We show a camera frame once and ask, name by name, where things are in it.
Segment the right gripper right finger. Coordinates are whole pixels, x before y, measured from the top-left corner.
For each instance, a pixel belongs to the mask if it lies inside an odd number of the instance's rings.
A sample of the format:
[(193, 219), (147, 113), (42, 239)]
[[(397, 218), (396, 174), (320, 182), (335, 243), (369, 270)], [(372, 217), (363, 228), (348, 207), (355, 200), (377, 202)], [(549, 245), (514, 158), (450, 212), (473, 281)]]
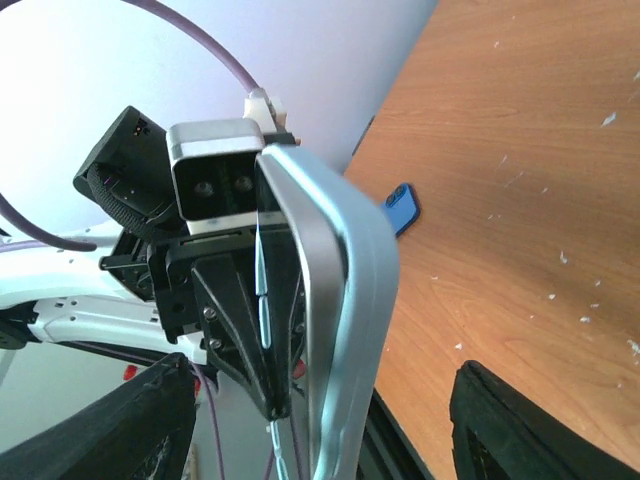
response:
[(639, 477), (477, 361), (456, 372), (449, 412), (459, 479)]

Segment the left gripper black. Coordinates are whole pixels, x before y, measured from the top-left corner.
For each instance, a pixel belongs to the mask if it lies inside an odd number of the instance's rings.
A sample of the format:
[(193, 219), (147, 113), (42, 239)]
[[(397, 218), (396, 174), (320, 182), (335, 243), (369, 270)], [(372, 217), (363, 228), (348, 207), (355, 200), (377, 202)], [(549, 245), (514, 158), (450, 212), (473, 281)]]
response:
[(306, 296), (301, 271), (294, 276), (288, 314), (267, 328), (263, 345), (255, 296), (254, 227), (239, 227), (150, 244), (124, 231), (99, 260), (135, 297), (156, 304), (167, 340), (202, 323), (207, 360), (249, 395), (267, 420), (291, 414), (290, 389), (306, 344)]

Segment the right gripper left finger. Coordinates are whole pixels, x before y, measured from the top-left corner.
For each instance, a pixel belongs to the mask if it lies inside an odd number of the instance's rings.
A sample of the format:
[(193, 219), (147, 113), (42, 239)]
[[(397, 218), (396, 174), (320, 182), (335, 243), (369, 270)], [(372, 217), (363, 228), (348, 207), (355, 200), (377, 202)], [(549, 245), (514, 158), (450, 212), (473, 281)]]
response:
[(180, 479), (195, 385), (169, 354), (67, 420), (1, 454), (3, 479)]

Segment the black smartphone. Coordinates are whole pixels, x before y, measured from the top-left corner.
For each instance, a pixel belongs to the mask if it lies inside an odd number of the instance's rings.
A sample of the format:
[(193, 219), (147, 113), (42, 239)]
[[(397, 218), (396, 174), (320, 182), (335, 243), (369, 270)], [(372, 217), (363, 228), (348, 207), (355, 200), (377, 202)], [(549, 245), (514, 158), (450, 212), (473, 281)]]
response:
[(291, 412), (288, 301), (294, 276), (301, 267), (289, 222), (268, 183), (269, 175), (260, 164), (255, 165), (255, 180), (255, 284), (266, 362), (266, 418), (277, 420)]

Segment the light blue phone case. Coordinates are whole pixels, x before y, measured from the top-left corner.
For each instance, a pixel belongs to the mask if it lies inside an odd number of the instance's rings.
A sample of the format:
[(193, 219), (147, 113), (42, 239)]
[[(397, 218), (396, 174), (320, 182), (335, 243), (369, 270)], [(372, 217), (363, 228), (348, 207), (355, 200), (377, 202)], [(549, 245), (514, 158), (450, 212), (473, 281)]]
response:
[(395, 233), (374, 201), (302, 147), (268, 146), (256, 164), (304, 281), (308, 475), (351, 479), (398, 291)]

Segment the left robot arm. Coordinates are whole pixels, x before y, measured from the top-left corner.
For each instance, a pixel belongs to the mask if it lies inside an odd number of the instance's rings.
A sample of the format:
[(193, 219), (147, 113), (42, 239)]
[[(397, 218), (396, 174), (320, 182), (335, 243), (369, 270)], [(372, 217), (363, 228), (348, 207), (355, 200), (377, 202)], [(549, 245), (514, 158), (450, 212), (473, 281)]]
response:
[(286, 118), (247, 100), (239, 118), (164, 129), (124, 108), (73, 180), (108, 221), (52, 245), (2, 241), (2, 347), (180, 353), (230, 377), (266, 419), (289, 416), (304, 287), (258, 164), (263, 148), (294, 144)]

